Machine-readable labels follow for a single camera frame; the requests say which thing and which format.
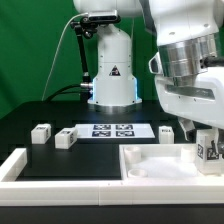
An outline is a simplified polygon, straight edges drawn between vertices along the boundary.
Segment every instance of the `cable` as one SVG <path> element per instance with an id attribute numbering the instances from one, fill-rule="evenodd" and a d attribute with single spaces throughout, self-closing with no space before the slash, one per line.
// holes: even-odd
<path id="1" fill-rule="evenodd" d="M 63 95 L 63 94 L 72 94 L 72 93 L 82 93 L 82 91 L 62 92 L 62 93 L 59 93 L 58 95 Z"/>
<path id="2" fill-rule="evenodd" d="M 72 88 L 77 88 L 77 87 L 80 87 L 79 84 L 73 84 L 73 85 L 69 85 L 69 86 L 66 86 L 66 87 L 63 87 L 61 89 L 59 89 L 57 92 L 53 93 L 52 95 L 50 95 L 45 101 L 46 102 L 49 102 L 51 101 L 55 96 L 59 95 L 59 94 L 62 94 L 63 91 L 67 90 L 67 89 L 72 89 Z"/>
<path id="3" fill-rule="evenodd" d="M 61 37 L 59 39 L 59 42 L 58 42 L 58 46 L 57 46 L 57 49 L 56 49 L 56 52 L 55 52 L 55 55 L 54 55 L 54 59 L 53 59 L 53 62 L 52 62 L 52 65 L 51 65 L 51 70 L 50 70 L 50 73 L 48 75 L 48 78 L 47 78 L 47 82 L 46 82 L 46 85 L 45 85 L 45 88 L 44 88 L 44 92 L 43 92 L 43 95 L 42 95 L 42 101 L 44 100 L 45 98 L 45 94 L 46 94 L 46 90 L 47 90 L 47 87 L 48 87 L 48 83 L 49 83 L 49 80 L 51 78 L 51 75 L 52 75 L 52 72 L 53 72 L 53 69 L 54 69 L 54 66 L 55 66 L 55 62 L 56 62 L 56 59 L 57 59 L 57 56 L 58 56 L 58 52 L 60 50 L 60 47 L 61 47 L 61 42 L 64 38 L 64 34 L 65 34 L 65 31 L 67 29 L 67 27 L 70 25 L 70 23 L 72 22 L 73 19 L 76 19 L 78 17 L 81 17 L 81 16 L 86 16 L 88 15 L 88 13 L 82 13 L 82 14 L 79 14 L 79 15 L 76 15 L 76 16 L 73 16 L 68 22 L 67 24 L 65 25 L 63 31 L 62 31 L 62 34 L 61 34 Z"/>
<path id="4" fill-rule="evenodd" d="M 223 67 L 224 57 L 207 57 L 204 59 L 204 65 L 206 67 Z"/>

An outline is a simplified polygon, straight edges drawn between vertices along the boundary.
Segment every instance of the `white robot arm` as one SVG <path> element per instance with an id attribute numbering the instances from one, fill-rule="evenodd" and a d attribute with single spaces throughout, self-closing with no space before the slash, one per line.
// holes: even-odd
<path id="1" fill-rule="evenodd" d="M 76 9 L 83 13 L 107 15 L 117 10 L 121 17 L 141 15 L 138 0 L 74 0 Z M 135 109 L 141 99 L 132 75 L 131 38 L 114 25 L 102 25 L 98 34 L 98 74 L 93 80 L 93 97 L 88 103 L 97 111 L 120 113 Z"/>
<path id="2" fill-rule="evenodd" d="M 224 63 L 219 60 L 218 33 L 223 24 L 223 2 L 146 2 L 157 31 L 158 53 L 149 67 L 157 74 L 155 85 L 161 106 L 178 116 L 185 130 L 194 128 L 192 121 L 212 126 L 213 131 L 204 134 L 200 144 L 208 148 L 210 142 L 211 148 L 214 140 L 216 152 L 224 154 Z M 210 67 L 209 60 L 214 60 L 215 66 L 221 62 L 222 66 Z"/>

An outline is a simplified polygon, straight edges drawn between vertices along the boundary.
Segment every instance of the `white cube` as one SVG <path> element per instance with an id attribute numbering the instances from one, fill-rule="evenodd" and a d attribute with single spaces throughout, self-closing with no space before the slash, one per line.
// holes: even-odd
<path id="1" fill-rule="evenodd" d="M 222 157 L 216 152 L 212 142 L 215 138 L 213 129 L 197 131 L 197 154 L 195 165 L 203 174 L 218 174 L 222 172 Z"/>
<path id="2" fill-rule="evenodd" d="M 69 149 L 77 140 L 78 131 L 75 128 L 64 128 L 55 135 L 55 148 Z"/>
<path id="3" fill-rule="evenodd" d="M 159 143 L 160 144 L 174 144 L 174 133 L 172 127 L 159 127 Z"/>
<path id="4" fill-rule="evenodd" d="M 38 124 L 31 131 L 32 144 L 45 144 L 50 137 L 51 137 L 50 124 Z"/>

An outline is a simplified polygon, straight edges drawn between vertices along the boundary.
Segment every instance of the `green backdrop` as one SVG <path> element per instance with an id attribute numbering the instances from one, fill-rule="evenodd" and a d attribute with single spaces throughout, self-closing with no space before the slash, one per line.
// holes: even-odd
<path id="1" fill-rule="evenodd" d="M 41 100 L 61 32 L 77 12 L 72 0 L 0 1 L 0 117 L 27 101 Z M 131 34 L 132 19 L 118 25 Z M 135 19 L 133 74 L 143 100 L 157 99 L 148 61 L 156 53 L 155 38 Z M 89 72 L 97 74 L 97 40 L 85 40 Z M 47 95 L 66 85 L 80 83 L 81 63 L 74 31 L 67 29 Z M 57 100 L 78 100 L 77 95 Z"/>

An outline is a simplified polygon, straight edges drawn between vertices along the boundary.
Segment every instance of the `black tabletop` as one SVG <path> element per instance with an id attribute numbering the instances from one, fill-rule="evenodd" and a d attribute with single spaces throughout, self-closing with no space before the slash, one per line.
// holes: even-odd
<path id="1" fill-rule="evenodd" d="M 50 123 L 46 145 L 31 144 L 31 130 Z M 155 139 L 79 140 L 70 150 L 56 150 L 54 135 L 76 124 L 150 123 Z M 158 127 L 172 126 L 175 143 L 184 143 L 175 116 L 166 114 L 158 101 L 126 114 L 108 115 L 89 110 L 81 102 L 28 102 L 0 120 L 0 163 L 16 147 L 26 147 L 28 164 L 18 180 L 117 180 L 121 178 L 119 144 L 158 143 Z M 1 207 L 0 223 L 222 223 L 223 205 L 139 205 Z"/>

